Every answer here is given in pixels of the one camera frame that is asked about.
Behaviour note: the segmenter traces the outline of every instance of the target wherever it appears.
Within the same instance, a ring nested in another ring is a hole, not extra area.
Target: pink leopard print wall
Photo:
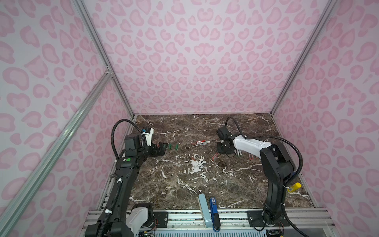
[[[341,1],[274,117],[342,237],[379,232],[378,12]]]
[[[130,119],[112,82],[92,110],[34,196],[11,237],[78,236],[89,210],[96,208],[109,179],[114,154],[110,143],[113,125]],[[127,123],[115,132],[120,148]]]
[[[327,0],[85,0],[135,113],[268,112]]]
[[[0,2],[0,214],[104,71],[70,0]]]

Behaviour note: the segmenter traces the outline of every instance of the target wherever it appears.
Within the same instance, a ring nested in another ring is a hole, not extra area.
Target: metal bracket
[[[158,220],[157,228],[167,228],[168,212],[154,212],[154,218]]]

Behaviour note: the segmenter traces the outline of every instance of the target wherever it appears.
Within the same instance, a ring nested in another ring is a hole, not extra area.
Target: light blue box
[[[199,194],[197,200],[199,201],[201,215],[203,216],[205,228],[212,228],[213,223],[211,219],[211,214],[209,214],[208,203],[207,199],[205,198],[205,194]]]

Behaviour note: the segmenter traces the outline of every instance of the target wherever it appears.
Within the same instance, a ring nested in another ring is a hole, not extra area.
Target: vent grille
[[[266,231],[236,231],[221,230],[214,231],[158,231],[156,237],[267,237]]]

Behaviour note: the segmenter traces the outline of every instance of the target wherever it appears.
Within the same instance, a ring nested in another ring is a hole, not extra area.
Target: black cable
[[[119,159],[119,156],[118,156],[118,154],[117,154],[116,147],[114,146],[114,132],[116,131],[117,126],[118,126],[120,123],[122,123],[122,122],[128,122],[128,123],[130,123],[131,125],[133,125],[133,127],[135,127],[135,128],[137,129],[137,131],[138,131],[140,134],[142,134],[142,131],[139,129],[139,127],[138,127],[135,123],[133,123],[132,121],[130,121],[130,120],[128,120],[128,119],[120,119],[119,121],[117,121],[117,122],[114,124],[114,126],[113,126],[113,128],[112,128],[112,132],[111,132],[111,146],[112,146],[112,150],[113,150],[114,156],[116,157],[116,160]],[[142,136],[142,139],[143,139],[143,144],[144,144],[143,147],[145,148],[146,145],[147,145],[145,135]]]
[[[246,137],[246,139],[258,139],[258,138],[273,138],[273,139],[277,139],[277,140],[280,140],[280,141],[283,141],[285,143],[287,143],[289,146],[291,146],[296,154],[298,155],[299,157],[299,167],[298,169],[296,170],[295,174],[292,175],[288,180],[287,182],[284,184],[284,186],[288,187],[288,185],[300,174],[300,171],[301,169],[303,168],[303,156],[301,155],[301,152],[299,151],[299,149],[290,141],[288,141],[287,139],[284,139],[282,137],[279,137],[279,136],[273,136],[273,135],[262,135],[262,136],[255,136],[255,137]],[[285,206],[284,206],[284,201],[285,201],[285,192],[287,190],[285,189],[283,191],[283,195],[282,195],[282,213],[284,215],[284,218],[288,221],[288,223],[297,231],[299,232],[302,236],[304,237],[309,237],[307,234],[305,234],[304,232],[302,232],[299,228],[297,228],[288,218],[287,216],[287,213],[285,211]]]
[[[156,220],[157,220],[157,219],[154,219],[154,220],[153,220],[153,223],[154,223],[153,227],[151,227],[151,229],[148,230],[148,231],[146,231],[146,232],[150,232],[150,231],[152,231],[152,230],[156,227],[156,225],[157,225]]]
[[[110,176],[111,178],[116,178],[116,179],[119,179],[120,177],[117,175],[117,174],[112,174],[111,176]],[[117,183],[117,190],[116,190],[116,193],[115,193],[115,195],[114,195],[114,197],[113,197],[113,200],[112,200],[112,202],[111,202],[111,205],[109,205],[109,207],[107,208],[108,210],[110,210],[110,211],[113,211],[113,208],[114,208],[114,206],[116,205],[116,202],[117,202],[117,198],[118,198],[118,196],[119,196],[119,194],[120,194],[120,191],[121,191],[121,184],[122,184],[122,182],[118,182]],[[105,226],[106,226],[106,224],[108,223],[108,221],[109,221],[109,218],[111,217],[111,213],[107,213],[107,214],[105,214],[105,217],[104,217],[104,219],[103,219],[103,222],[101,223],[101,226],[100,226],[100,228],[99,228],[99,231],[97,232],[97,237],[103,237],[103,235],[104,235],[104,232],[105,232]]]
[[[266,227],[266,224],[263,225],[262,229],[257,229],[253,226],[253,228],[256,230],[256,231],[259,231],[259,232],[262,232]]]
[[[306,233],[302,232],[299,228],[297,228],[288,218],[287,213],[285,212],[284,205],[282,205],[282,212],[284,215],[284,218],[288,221],[288,223],[294,228],[297,232],[299,232],[304,237],[309,237]]]
[[[243,132],[242,132],[242,130],[241,130],[241,128],[240,128],[240,126],[239,126],[239,124],[238,124],[238,122],[237,122],[237,120],[235,120],[235,118],[233,118],[233,117],[228,117],[228,118],[226,119],[226,121],[225,121],[225,127],[228,126],[228,121],[229,121],[229,119],[233,120],[233,122],[236,124],[237,129],[238,129],[238,131],[240,132],[240,134],[241,134],[242,136],[244,136],[244,135],[243,135]]]

